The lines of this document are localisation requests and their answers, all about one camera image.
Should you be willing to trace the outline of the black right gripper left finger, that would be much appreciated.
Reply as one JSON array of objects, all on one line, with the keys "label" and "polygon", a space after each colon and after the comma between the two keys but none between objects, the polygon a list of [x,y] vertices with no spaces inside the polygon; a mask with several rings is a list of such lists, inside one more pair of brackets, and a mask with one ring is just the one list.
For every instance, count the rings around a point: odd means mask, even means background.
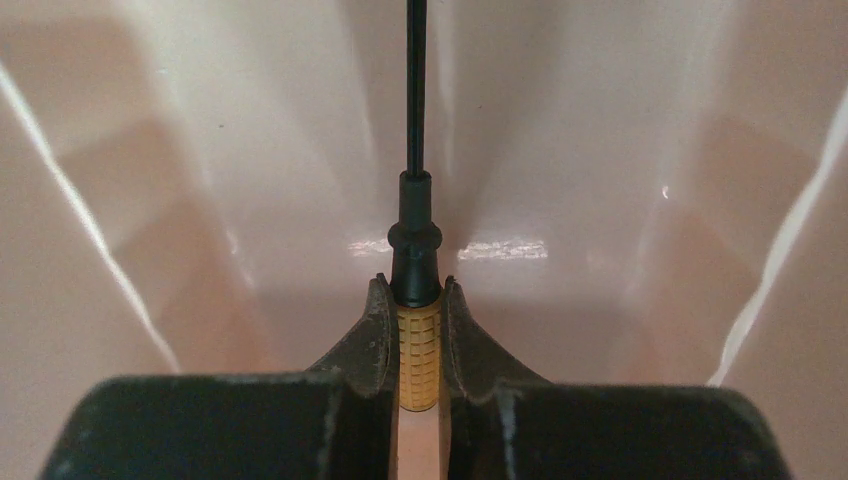
[{"label": "black right gripper left finger", "polygon": [[43,479],[394,479],[397,308],[383,275],[361,318],[303,371],[118,376],[77,404]]}]

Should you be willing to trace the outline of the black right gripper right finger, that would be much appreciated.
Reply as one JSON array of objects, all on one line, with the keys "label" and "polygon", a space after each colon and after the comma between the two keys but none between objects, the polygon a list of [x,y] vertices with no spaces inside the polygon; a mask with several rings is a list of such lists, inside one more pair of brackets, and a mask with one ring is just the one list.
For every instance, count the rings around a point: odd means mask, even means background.
[{"label": "black right gripper right finger", "polygon": [[446,479],[789,479],[764,416],[707,386],[551,382],[473,318],[448,278],[441,303]]}]

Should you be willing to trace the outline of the yellow handled black screwdriver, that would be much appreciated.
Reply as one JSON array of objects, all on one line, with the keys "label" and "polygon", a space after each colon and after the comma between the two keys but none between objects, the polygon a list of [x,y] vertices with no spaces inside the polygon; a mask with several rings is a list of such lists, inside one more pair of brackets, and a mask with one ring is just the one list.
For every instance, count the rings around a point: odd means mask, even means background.
[{"label": "yellow handled black screwdriver", "polygon": [[426,1],[406,2],[406,168],[399,177],[398,221],[388,232],[393,249],[390,287],[398,306],[400,406],[426,411],[440,387],[440,300],[433,222],[432,177],[424,166]]}]

